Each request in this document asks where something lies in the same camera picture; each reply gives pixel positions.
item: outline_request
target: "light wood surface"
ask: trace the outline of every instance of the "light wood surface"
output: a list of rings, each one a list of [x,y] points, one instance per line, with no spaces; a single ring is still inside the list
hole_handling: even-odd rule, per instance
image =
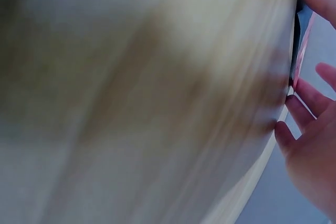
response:
[[[235,221],[274,145],[296,0],[2,4],[2,223]]]

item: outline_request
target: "red object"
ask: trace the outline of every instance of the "red object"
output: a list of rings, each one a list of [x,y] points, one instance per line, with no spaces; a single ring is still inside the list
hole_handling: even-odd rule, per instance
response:
[[[300,70],[301,70],[303,58],[304,58],[305,52],[306,52],[306,47],[307,47],[307,43],[308,43],[308,37],[309,37],[310,29],[312,27],[312,24],[314,22],[315,17],[316,17],[316,13],[313,13],[313,15],[311,16],[311,18],[309,20],[308,28],[304,32],[304,37],[303,37],[303,40],[302,40],[302,45],[301,45],[301,47],[299,49],[299,52],[298,52],[298,59],[297,59],[296,66],[295,66],[294,80],[293,80],[293,82],[294,82],[293,83],[294,89],[296,88],[296,84],[298,82],[298,78],[299,78],[299,75],[300,75]]]
[[[298,58],[297,58],[297,61],[296,61],[296,66],[295,66],[295,70],[294,70],[294,79],[293,79],[294,90],[296,88],[296,84],[298,83],[298,79],[299,79],[299,75],[300,75],[300,71],[301,71],[301,67],[302,67],[302,63],[303,63],[303,58],[304,58],[305,53],[306,53],[309,33],[310,33],[311,27],[314,23],[315,17],[316,17],[316,13],[313,13],[310,20],[309,20],[307,30],[304,33],[304,36],[303,36],[303,39],[302,39],[302,44],[301,44],[301,47],[300,47],[299,52],[298,52]]]

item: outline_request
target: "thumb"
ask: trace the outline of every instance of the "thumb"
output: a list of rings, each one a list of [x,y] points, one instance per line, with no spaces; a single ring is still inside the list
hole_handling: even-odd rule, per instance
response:
[[[275,139],[284,157],[287,157],[296,142],[285,122],[277,122],[274,129]]]
[[[304,0],[304,2],[336,29],[336,0]]]

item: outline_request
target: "skin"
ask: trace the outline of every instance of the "skin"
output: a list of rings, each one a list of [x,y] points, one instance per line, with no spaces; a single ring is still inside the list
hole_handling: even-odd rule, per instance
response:
[[[336,28],[336,0],[304,0],[317,14]],[[336,68],[325,63],[316,72],[336,91]],[[299,79],[286,106],[302,135],[295,140],[285,122],[275,126],[276,140],[286,159],[288,174],[316,207],[336,221],[336,102]]]

